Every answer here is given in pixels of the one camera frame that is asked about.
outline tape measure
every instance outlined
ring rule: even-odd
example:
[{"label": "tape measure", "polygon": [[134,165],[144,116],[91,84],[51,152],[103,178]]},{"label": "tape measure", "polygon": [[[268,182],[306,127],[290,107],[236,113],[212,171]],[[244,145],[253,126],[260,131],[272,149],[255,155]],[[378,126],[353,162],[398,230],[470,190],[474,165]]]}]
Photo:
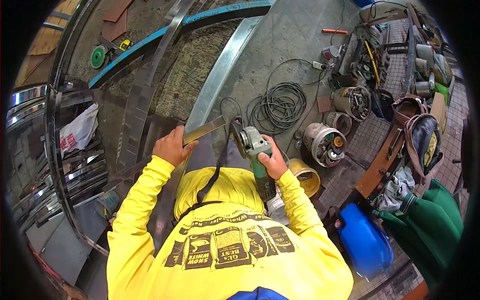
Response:
[{"label": "tape measure", "polygon": [[130,48],[131,46],[133,46],[133,42],[130,41],[129,39],[126,39],[124,40],[121,44],[120,44],[120,49],[122,49],[123,51],[127,50],[128,48]]}]

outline curved metal band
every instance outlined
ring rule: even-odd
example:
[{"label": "curved metal band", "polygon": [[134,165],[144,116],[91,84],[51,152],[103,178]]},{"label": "curved metal band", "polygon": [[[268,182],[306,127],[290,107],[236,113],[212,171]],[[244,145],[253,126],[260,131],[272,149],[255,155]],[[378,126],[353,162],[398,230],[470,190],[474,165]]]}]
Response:
[{"label": "curved metal band", "polygon": [[[262,16],[267,14],[270,6],[271,4],[269,1],[252,1],[222,6],[205,12],[200,12],[183,19],[183,27],[180,31],[180,34],[185,34],[207,25],[212,25],[235,18]],[[92,81],[88,84],[89,88],[101,87],[107,80],[109,80],[125,66],[148,51],[151,51],[157,46],[166,31],[167,27],[159,29],[137,44],[133,45],[127,51],[123,52],[112,63],[100,71],[95,78],[92,79]]]},{"label": "curved metal band", "polygon": [[97,2],[98,0],[81,0],[79,2],[62,32],[57,46],[45,95],[45,148],[55,194],[73,232],[79,239],[83,239],[88,245],[107,256],[108,251],[86,236],[80,228],[65,183],[60,150],[60,127],[57,126],[60,121],[61,96],[64,89],[63,77],[68,69],[78,37]]}]

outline blue plastic container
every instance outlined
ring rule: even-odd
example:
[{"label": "blue plastic container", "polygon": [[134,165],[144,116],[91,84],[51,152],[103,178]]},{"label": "blue plastic container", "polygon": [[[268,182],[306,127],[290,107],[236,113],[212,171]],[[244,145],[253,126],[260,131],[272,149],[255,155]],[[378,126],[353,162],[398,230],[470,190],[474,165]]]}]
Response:
[{"label": "blue plastic container", "polygon": [[340,215],[342,226],[337,230],[355,271],[367,280],[377,277],[393,261],[393,249],[387,237],[356,204],[347,204]]},{"label": "blue plastic container", "polygon": [[373,4],[373,0],[353,0],[360,8]]}]

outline strap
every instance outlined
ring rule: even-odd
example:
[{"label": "strap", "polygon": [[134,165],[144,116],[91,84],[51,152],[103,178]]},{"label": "strap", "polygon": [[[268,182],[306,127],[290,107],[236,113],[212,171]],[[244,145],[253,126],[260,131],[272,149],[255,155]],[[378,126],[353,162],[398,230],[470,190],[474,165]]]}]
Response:
[{"label": "strap", "polygon": [[218,161],[216,162],[215,173],[213,174],[212,177],[210,177],[207,184],[201,190],[199,190],[197,192],[197,203],[194,203],[192,207],[189,207],[185,212],[183,212],[183,214],[181,214],[181,216],[179,218],[179,221],[182,220],[184,216],[188,215],[189,212],[191,212],[192,210],[195,210],[199,207],[202,207],[204,205],[211,204],[211,203],[222,203],[222,201],[209,201],[209,202],[204,203],[203,200],[204,200],[205,196],[207,195],[207,193],[212,188],[215,181],[218,179],[218,176],[220,175],[220,168],[222,167],[222,165],[225,163],[225,161],[227,159],[227,149],[228,149],[228,140],[225,143],[225,146],[223,146],[222,152],[220,153],[220,157],[218,158]]}]

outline grinding wheel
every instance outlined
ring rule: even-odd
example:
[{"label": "grinding wheel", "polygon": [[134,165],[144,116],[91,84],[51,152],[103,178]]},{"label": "grinding wheel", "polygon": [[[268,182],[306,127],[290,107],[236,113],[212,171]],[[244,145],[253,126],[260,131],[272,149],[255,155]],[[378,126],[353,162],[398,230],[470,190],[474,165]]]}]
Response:
[{"label": "grinding wheel", "polygon": [[103,63],[105,62],[105,53],[107,52],[107,49],[100,45],[95,47],[92,52],[92,57],[90,60],[90,64],[92,65],[92,68],[98,69],[101,66],[103,66]]}]

